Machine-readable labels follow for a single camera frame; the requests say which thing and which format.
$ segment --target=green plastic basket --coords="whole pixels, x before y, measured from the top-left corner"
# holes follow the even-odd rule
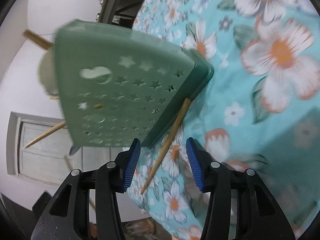
[[[78,146],[151,147],[213,75],[196,51],[127,28],[75,20],[53,59],[62,110]]]

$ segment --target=floral tablecloth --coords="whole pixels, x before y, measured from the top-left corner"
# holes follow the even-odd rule
[[[146,193],[140,189],[162,140],[142,150],[128,189],[171,234],[199,239],[206,216],[208,195],[194,184],[188,137],[235,170],[255,169],[297,237],[311,223],[320,199],[319,23],[309,0],[144,1],[134,30],[196,49],[215,70]],[[230,238],[235,223],[233,197]]]

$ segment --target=wooden chopstick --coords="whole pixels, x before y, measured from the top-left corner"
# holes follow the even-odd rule
[[[52,127],[51,129],[47,130],[45,133],[43,133],[42,135],[38,136],[36,139],[33,139],[31,142],[29,142],[24,148],[28,148],[31,145],[34,145],[36,142],[41,141],[43,138],[46,138],[47,136],[49,136],[50,134],[60,130],[61,128],[66,126],[66,121],[63,121],[61,123],[58,123],[57,125],[55,125],[54,127]]]
[[[70,160],[69,160],[68,156],[65,155],[63,158],[64,158],[64,161],[65,161],[66,165],[68,166],[69,171],[70,172],[73,171],[73,167],[72,167],[72,165],[70,163]],[[92,207],[92,209],[94,211],[96,211],[96,205],[94,204],[94,202],[90,198],[89,198],[89,204]]]
[[[25,36],[28,40],[31,40],[38,46],[40,46],[42,49],[48,50],[53,46],[53,43],[50,41],[47,41],[46,39],[42,38],[38,34],[35,34],[31,30],[25,30],[23,32],[23,36]]]
[[[162,146],[162,149],[161,149],[161,151],[159,153],[159,156],[156,159],[156,162],[153,165],[153,167],[152,167],[152,169],[151,169],[151,171],[150,171],[150,173],[149,173],[149,175],[148,175],[148,177],[146,179],[146,182],[143,185],[143,188],[142,188],[142,190],[140,192],[141,195],[143,194],[143,192],[149,186],[153,176],[156,174],[156,171],[158,170],[161,162],[163,161],[165,155],[167,154],[167,152],[169,150],[169,147],[170,147],[170,145],[171,145],[171,143],[172,143],[172,141],[173,141],[173,139],[174,139],[179,127],[180,127],[180,124],[181,124],[183,118],[184,118],[184,115],[186,114],[186,112],[189,109],[190,104],[191,104],[191,100],[189,98],[186,98],[184,100],[183,104],[182,104],[182,107],[181,107],[181,109],[180,109],[180,111],[178,113],[178,116],[177,116],[176,120],[174,121],[174,123],[172,125],[172,128],[171,128],[171,130],[170,130],[170,132],[168,134],[168,137],[167,137],[164,145]]]

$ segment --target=silver screw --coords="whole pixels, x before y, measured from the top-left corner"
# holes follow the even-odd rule
[[[256,173],[255,173],[254,170],[252,170],[252,169],[247,169],[247,174],[248,174],[249,176],[253,176],[253,175],[256,174]]]
[[[213,168],[218,168],[218,167],[220,167],[220,163],[218,163],[218,162],[212,162],[210,165],[211,165],[211,167],[213,167]]]
[[[71,171],[72,176],[77,176],[77,175],[79,175],[79,173],[80,173],[80,171],[78,169],[74,169]]]
[[[109,162],[109,163],[107,163],[107,168],[109,168],[109,169],[112,169],[112,168],[114,168],[116,166],[116,163],[115,162]]]

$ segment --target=wooden stick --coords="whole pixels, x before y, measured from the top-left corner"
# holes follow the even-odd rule
[[[60,130],[61,128],[66,126],[66,121],[63,121],[61,123],[58,123],[57,125],[55,125],[54,127],[52,127],[51,129],[47,130],[45,133],[43,133],[42,135],[38,136],[36,139],[33,139],[31,142],[29,142],[24,148],[28,148],[31,145],[34,145],[36,142],[41,141],[43,138],[46,138],[47,136],[49,136],[50,134]]]
[[[182,120],[184,118],[184,115],[188,111],[188,108],[189,108],[190,104],[191,104],[191,100],[189,98],[186,98],[184,100],[184,102],[183,102],[183,105],[182,105],[182,107],[181,107],[181,109],[180,109],[180,111],[178,113],[178,116],[177,116],[176,120],[174,121],[174,123],[172,125],[171,131],[169,132],[168,137],[167,137],[167,139],[166,139],[166,141],[165,141],[165,143],[164,143],[164,145],[163,145],[163,147],[162,147],[162,149],[161,149],[161,151],[159,153],[159,156],[158,156],[158,158],[157,158],[157,160],[155,162],[155,165],[153,165],[153,167],[152,167],[152,169],[151,169],[151,171],[150,171],[150,173],[149,173],[149,175],[148,175],[148,177],[146,179],[146,182],[143,185],[143,188],[142,188],[142,190],[140,192],[141,195],[143,194],[143,192],[149,186],[153,176],[156,174],[157,169],[159,168],[161,162],[163,161],[165,155],[167,154],[167,152],[169,150],[169,147],[170,147],[170,145],[171,145],[171,143],[172,143],[172,141],[173,141],[173,139],[174,139],[179,127],[180,127],[180,124],[181,124],[181,122],[182,122]]]
[[[25,36],[27,39],[31,40],[38,46],[40,46],[42,49],[48,50],[53,46],[53,43],[50,41],[47,41],[46,39],[42,38],[38,34],[35,34],[31,30],[25,30],[23,32],[23,36]]]
[[[68,156],[65,155],[63,158],[64,158],[64,161],[65,161],[66,165],[67,165],[68,168],[69,168],[69,171],[70,171],[70,172],[73,171],[73,167],[72,167],[72,165],[71,165],[71,163],[70,163],[70,160],[69,160]],[[96,211],[96,205],[94,204],[94,202],[93,202],[90,198],[89,198],[89,204],[90,204],[90,206],[92,207],[92,209],[93,209],[94,211]]]

